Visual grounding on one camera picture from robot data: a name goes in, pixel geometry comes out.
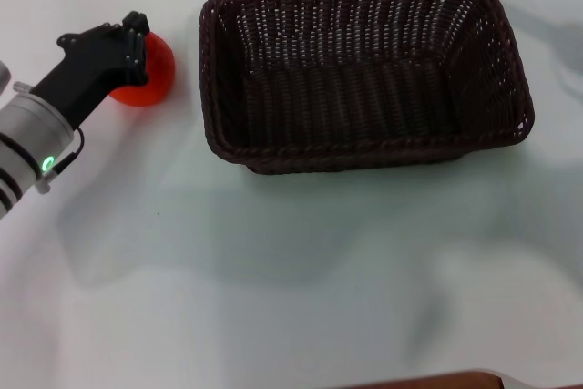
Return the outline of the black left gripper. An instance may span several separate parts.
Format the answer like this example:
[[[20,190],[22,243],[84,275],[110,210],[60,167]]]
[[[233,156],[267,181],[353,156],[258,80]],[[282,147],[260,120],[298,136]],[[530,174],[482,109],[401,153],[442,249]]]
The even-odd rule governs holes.
[[[63,60],[31,94],[50,104],[71,128],[78,128],[112,91],[148,83],[145,37],[147,16],[131,11],[122,25],[94,27],[64,34],[57,45]]]

